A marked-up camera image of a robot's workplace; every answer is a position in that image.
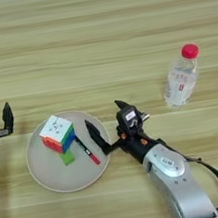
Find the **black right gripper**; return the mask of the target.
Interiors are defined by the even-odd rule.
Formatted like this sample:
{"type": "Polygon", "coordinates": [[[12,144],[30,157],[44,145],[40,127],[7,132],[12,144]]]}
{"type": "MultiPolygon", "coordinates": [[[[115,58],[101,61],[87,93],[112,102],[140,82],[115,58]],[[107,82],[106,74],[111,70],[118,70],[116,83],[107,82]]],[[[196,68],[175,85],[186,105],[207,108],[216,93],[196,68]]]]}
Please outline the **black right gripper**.
{"type": "MultiPolygon", "coordinates": [[[[115,105],[122,110],[125,107],[128,107],[129,104],[125,101],[117,100],[115,101],[115,105]]],[[[126,130],[119,124],[117,129],[118,139],[115,141],[114,144],[108,144],[102,136],[100,135],[100,131],[95,127],[94,124],[89,122],[88,120],[85,121],[85,126],[87,127],[87,131],[89,131],[90,137],[96,142],[96,144],[102,149],[102,152],[108,155],[116,148],[120,148],[126,153],[129,153],[139,163],[143,163],[143,159],[147,155],[150,149],[152,149],[156,144],[161,144],[162,139],[152,139],[146,135],[143,130],[143,127],[137,129],[135,134],[129,134],[126,130]]]]}

